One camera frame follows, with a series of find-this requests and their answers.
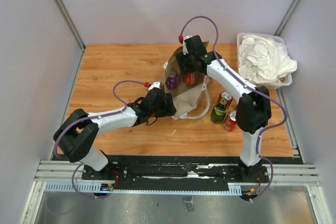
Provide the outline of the red soda can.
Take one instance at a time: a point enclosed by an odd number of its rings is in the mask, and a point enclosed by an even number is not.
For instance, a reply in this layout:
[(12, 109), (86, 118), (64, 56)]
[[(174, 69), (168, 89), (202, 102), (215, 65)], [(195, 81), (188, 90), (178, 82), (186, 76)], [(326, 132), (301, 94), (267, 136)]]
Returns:
[(196, 77), (195, 77), (195, 73), (194, 72), (187, 72), (184, 76), (183, 76), (183, 81), (184, 83), (189, 86), (192, 87), (196, 84)]

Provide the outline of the purple soda can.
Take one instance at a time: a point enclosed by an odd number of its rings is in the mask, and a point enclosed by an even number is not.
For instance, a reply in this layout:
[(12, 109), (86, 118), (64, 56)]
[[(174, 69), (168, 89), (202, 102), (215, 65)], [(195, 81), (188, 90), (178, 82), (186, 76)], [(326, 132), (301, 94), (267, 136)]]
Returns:
[(178, 73), (176, 70), (171, 69), (169, 71), (165, 84), (169, 90), (174, 90), (178, 87)]

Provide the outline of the pink patterned canvas bag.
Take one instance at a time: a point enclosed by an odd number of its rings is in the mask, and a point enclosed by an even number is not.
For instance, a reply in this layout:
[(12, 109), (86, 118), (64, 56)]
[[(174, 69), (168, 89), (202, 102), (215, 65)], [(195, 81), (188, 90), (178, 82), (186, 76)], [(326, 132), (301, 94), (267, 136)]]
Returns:
[[(172, 95), (173, 104), (176, 108), (176, 114), (171, 116), (172, 119), (190, 119), (197, 120), (206, 115), (210, 109), (211, 100), (207, 86), (212, 83), (209, 76), (196, 72), (196, 84), (192, 87), (187, 86), (183, 81), (183, 75), (180, 72), (177, 60), (177, 53), (182, 52), (182, 46), (178, 47), (163, 65), (163, 76), (161, 84), (166, 93)], [(171, 69), (178, 73), (179, 84), (174, 90), (169, 90), (165, 84), (168, 73)]]

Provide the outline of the dark glass bottle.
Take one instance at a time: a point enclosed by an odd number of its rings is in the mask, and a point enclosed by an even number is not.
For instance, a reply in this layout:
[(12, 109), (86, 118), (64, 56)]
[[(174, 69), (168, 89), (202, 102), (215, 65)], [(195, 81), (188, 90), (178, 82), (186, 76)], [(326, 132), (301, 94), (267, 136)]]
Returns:
[(211, 121), (215, 124), (220, 124), (225, 119), (227, 113), (227, 100), (221, 98), (220, 101), (213, 107), (211, 112)]

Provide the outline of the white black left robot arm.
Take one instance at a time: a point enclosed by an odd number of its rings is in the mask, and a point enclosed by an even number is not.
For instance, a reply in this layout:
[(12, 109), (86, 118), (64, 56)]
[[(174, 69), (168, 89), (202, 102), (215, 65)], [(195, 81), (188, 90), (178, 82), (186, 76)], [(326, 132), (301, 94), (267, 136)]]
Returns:
[(66, 160), (91, 167), (100, 179), (112, 175), (112, 166), (102, 151), (93, 147), (96, 137), (116, 129), (149, 125), (150, 118), (173, 116), (176, 108), (170, 93), (152, 88), (146, 96), (126, 106), (105, 112), (87, 113), (76, 109), (53, 135), (56, 149), (61, 149)]

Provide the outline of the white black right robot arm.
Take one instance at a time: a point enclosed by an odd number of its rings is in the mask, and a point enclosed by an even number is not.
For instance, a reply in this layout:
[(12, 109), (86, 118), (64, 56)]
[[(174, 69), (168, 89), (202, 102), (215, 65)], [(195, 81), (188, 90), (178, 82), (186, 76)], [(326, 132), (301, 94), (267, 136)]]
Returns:
[(207, 51), (199, 35), (178, 37), (182, 52), (176, 55), (182, 74), (200, 72), (221, 84), (237, 102), (236, 122), (243, 131), (238, 177), (250, 182), (261, 170), (262, 130), (271, 118), (269, 91), (243, 80), (220, 55)]

